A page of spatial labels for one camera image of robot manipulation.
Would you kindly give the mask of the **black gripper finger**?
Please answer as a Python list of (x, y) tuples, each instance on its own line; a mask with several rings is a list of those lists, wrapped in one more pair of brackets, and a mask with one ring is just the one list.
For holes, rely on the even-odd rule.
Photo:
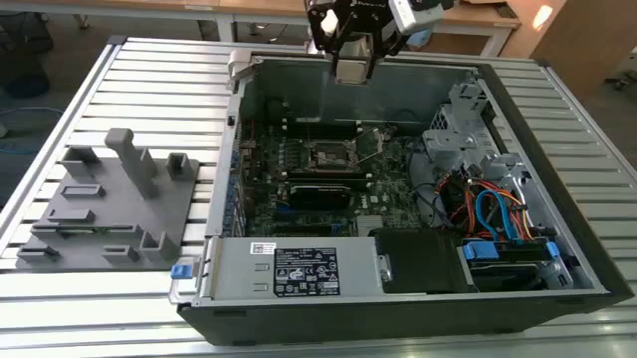
[(370, 80), (377, 64), (393, 53), (397, 41), (401, 39), (397, 22), (390, 20), (386, 24), (371, 23), (366, 30), (367, 60), (366, 79)]
[(334, 79), (342, 81), (342, 75), (338, 73), (339, 52), (350, 30), (346, 4), (306, 3), (306, 12), (315, 48), (329, 56)]

